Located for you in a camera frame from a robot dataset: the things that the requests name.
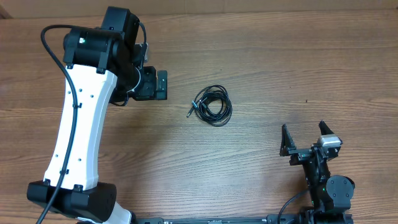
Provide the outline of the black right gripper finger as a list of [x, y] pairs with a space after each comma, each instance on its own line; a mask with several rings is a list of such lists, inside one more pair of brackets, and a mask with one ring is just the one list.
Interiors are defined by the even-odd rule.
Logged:
[[327, 126], [324, 120], [321, 120], [319, 122], [318, 127], [320, 128], [321, 135], [334, 134], [334, 132]]
[[297, 147], [295, 146], [294, 140], [292, 139], [286, 124], [282, 125], [281, 133], [282, 133], [282, 139], [280, 144], [279, 155], [289, 156], [293, 151], [297, 149]]

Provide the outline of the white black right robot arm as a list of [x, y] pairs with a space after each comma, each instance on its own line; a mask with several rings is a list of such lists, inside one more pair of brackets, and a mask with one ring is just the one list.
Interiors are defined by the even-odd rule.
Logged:
[[[279, 210], [277, 223], [353, 223], [346, 211], [351, 208], [355, 183], [343, 175], [331, 175], [327, 162], [338, 157], [343, 141], [326, 125], [318, 124], [321, 135], [308, 149], [298, 149], [287, 125], [281, 127], [280, 155], [289, 156], [289, 164], [302, 166], [307, 189], [290, 198]], [[298, 214], [286, 214], [286, 207], [301, 196], [309, 194], [312, 205], [303, 207]]]

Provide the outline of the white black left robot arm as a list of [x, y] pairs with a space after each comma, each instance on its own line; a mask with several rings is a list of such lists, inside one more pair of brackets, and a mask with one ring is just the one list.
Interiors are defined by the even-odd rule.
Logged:
[[80, 223], [135, 223], [117, 203], [114, 184], [100, 182], [98, 151], [109, 105], [166, 100], [167, 72], [147, 65], [145, 27], [126, 8], [110, 6], [96, 28], [68, 26], [64, 55], [56, 61], [66, 78], [65, 100], [53, 156], [27, 199], [45, 212]]

